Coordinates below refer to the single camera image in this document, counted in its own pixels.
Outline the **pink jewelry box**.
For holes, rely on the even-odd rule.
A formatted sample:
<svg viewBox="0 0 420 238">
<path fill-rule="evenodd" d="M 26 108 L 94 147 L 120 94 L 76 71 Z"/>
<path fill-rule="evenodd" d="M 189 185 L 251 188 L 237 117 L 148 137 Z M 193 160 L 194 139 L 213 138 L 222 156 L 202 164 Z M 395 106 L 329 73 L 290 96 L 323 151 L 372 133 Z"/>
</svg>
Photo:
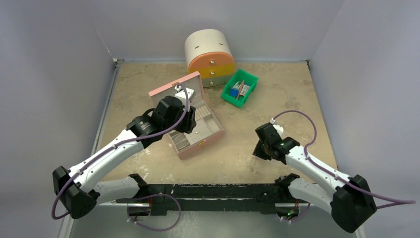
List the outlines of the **pink jewelry box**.
<svg viewBox="0 0 420 238">
<path fill-rule="evenodd" d="M 168 137 L 179 158 L 184 159 L 220 140 L 224 130 L 204 99 L 202 79 L 197 71 L 150 91 L 153 104 L 156 106 L 165 96 L 177 94 L 175 87 L 180 83 L 186 87 L 188 94 L 194 92 L 190 102 L 196 109 L 196 126 L 190 133 L 173 130 L 168 133 Z"/>
</svg>

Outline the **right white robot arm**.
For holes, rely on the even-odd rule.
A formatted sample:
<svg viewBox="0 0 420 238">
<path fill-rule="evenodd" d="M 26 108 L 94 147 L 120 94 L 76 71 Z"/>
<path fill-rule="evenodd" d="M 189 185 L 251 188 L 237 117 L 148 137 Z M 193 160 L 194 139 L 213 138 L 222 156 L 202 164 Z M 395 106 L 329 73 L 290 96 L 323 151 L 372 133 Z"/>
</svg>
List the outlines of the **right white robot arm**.
<svg viewBox="0 0 420 238">
<path fill-rule="evenodd" d="M 255 130 L 259 140 L 253 155 L 263 160 L 276 160 L 293 167 L 312 182 L 295 178 L 278 188 L 285 202 L 293 198 L 304 200 L 329 213 L 344 231 L 354 233 L 376 211 L 369 194 L 370 187 L 360 175 L 351 177 L 329 167 L 291 137 L 283 137 L 283 127 L 265 123 Z"/>
</svg>

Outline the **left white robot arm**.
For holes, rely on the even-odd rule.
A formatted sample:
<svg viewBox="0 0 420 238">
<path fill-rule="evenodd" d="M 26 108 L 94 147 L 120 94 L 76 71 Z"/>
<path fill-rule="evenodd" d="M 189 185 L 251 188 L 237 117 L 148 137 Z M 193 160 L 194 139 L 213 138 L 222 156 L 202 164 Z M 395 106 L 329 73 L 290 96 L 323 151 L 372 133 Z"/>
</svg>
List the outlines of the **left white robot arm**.
<svg viewBox="0 0 420 238">
<path fill-rule="evenodd" d="M 59 220 L 67 215 L 79 219 L 105 200 L 109 189 L 99 189 L 100 180 L 116 166 L 134 154 L 162 139 L 173 130 L 191 133 L 196 126 L 196 107 L 185 106 L 174 96 L 161 99 L 155 108 L 135 117 L 125 129 L 96 154 L 66 169 L 52 172 L 56 198 L 51 217 Z"/>
</svg>

